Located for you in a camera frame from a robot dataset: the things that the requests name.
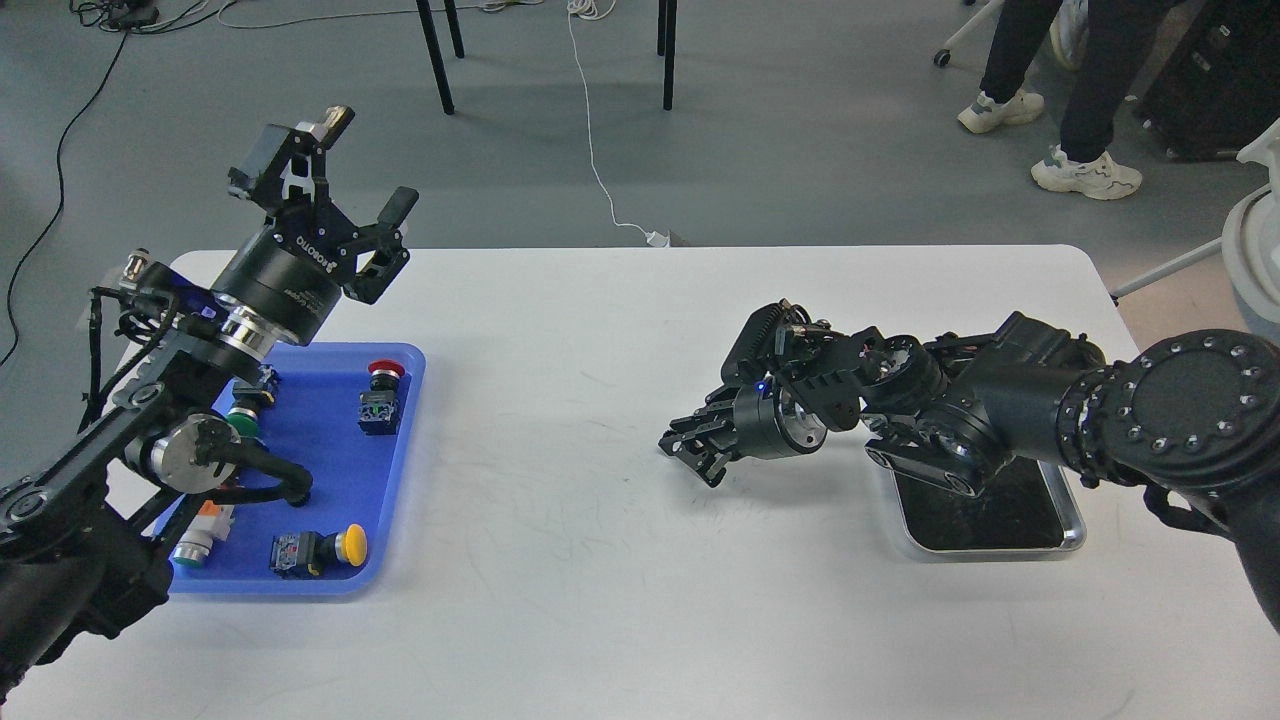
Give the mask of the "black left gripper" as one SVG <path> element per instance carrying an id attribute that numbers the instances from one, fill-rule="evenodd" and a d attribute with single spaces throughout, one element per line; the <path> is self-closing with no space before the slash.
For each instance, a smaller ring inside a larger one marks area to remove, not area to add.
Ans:
<path id="1" fill-rule="evenodd" d="M 271 218 L 212 292 L 278 328 L 289 345 L 308 345 L 340 297 L 375 304 L 410 260 L 401 227 L 417 190 L 397 187 L 378 220 L 362 227 L 330 201 L 326 154 L 353 119 L 355 110 L 339 105 L 319 122 L 269 124 L 242 165 L 228 170 L 227 192 Z M 285 191 L 288 176 L 311 181 L 310 199 Z"/>

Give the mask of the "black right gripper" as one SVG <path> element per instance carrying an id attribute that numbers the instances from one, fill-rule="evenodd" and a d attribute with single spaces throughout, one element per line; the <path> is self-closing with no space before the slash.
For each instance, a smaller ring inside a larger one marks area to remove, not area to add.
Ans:
<path id="1" fill-rule="evenodd" d="M 658 441 L 669 456 L 680 454 L 708 487 L 724 479 L 740 457 L 781 459 L 814 454 L 828 436 L 817 415 L 782 386 L 721 386 L 717 402 L 676 418 Z"/>

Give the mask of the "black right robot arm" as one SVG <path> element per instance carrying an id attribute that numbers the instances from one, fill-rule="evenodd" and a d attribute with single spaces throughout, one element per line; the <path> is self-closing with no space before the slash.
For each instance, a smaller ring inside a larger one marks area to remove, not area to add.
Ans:
<path id="1" fill-rule="evenodd" d="M 749 316 L 721 387 L 659 447 L 713 487 L 741 457 L 814 454 L 829 432 L 864 424 L 874 462 L 964 497 L 1015 457 L 1091 488 L 1140 487 L 1165 525 L 1233 542 L 1276 623 L 1277 360 L 1257 334 L 1208 329 L 1108 363 L 1084 334 L 1021 313 L 931 342 L 845 334 L 780 300 Z"/>

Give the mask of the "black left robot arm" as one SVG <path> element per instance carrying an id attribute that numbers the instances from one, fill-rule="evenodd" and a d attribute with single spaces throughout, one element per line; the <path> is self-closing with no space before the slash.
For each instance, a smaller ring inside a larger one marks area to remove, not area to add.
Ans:
<path id="1" fill-rule="evenodd" d="M 168 600 L 172 551 L 206 502 L 310 498 L 312 474 L 248 439 L 214 409 L 233 380 L 253 383 L 276 343 L 308 345 L 340 297 L 375 304 L 404 269 L 402 223 L 419 192 L 399 187 L 374 223 L 334 204 L 326 156 L 355 118 L 266 126 L 229 170 L 232 196 L 264 210 L 260 229 L 202 287 L 145 250 L 114 287 L 140 351 L 110 378 L 91 361 L 77 437 L 3 483 L 3 691 L 55 661 L 79 633 L 114 638 Z"/>

